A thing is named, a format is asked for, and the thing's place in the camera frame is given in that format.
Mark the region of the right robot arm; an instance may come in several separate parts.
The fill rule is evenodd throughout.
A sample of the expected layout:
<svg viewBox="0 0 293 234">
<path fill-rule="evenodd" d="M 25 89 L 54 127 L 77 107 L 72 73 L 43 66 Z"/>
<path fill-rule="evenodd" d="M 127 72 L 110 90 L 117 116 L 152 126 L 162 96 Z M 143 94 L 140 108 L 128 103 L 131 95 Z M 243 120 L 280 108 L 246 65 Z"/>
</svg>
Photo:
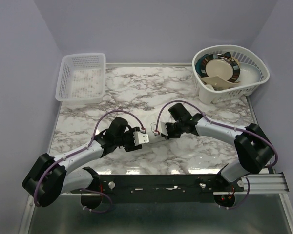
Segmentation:
<svg viewBox="0 0 293 234">
<path fill-rule="evenodd" d="M 258 174 L 275 156 L 272 144 L 257 124 L 246 127 L 235 127 L 215 122 L 201 113 L 191 113 L 181 103 L 168 109 L 175 120 L 165 124 L 166 139 L 179 138 L 182 134 L 211 137 L 235 147 L 238 159 L 223 167 L 215 178 L 215 186 L 226 191 L 237 179 Z"/>
</svg>

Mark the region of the white printed t shirt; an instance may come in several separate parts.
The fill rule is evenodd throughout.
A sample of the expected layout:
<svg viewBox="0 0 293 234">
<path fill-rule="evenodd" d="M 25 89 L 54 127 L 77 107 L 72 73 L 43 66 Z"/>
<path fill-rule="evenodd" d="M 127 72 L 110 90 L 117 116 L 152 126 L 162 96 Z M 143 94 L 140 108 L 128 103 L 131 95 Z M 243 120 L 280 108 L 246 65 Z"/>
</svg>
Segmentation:
<svg viewBox="0 0 293 234">
<path fill-rule="evenodd" d="M 159 118 L 150 124 L 146 130 L 134 133 L 136 145 L 153 144 L 165 140 L 180 138 L 184 132 L 178 126 L 179 122 L 164 122 Z"/>
</svg>

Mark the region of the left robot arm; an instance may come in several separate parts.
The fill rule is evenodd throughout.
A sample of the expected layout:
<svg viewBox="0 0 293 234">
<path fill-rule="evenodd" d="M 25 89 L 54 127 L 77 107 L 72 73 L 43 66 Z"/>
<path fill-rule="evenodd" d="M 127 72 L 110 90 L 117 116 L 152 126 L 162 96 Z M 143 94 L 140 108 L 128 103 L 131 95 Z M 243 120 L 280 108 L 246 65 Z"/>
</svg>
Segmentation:
<svg viewBox="0 0 293 234">
<path fill-rule="evenodd" d="M 37 207 L 46 207 L 60 194 L 73 190 L 68 179 L 74 170 L 114 152 L 118 147 L 131 152 L 148 142 L 144 127 L 131 127 L 125 119 L 117 117 L 107 129 L 96 133 L 88 143 L 75 150 L 57 156 L 40 155 L 22 187 L 33 197 Z"/>
</svg>

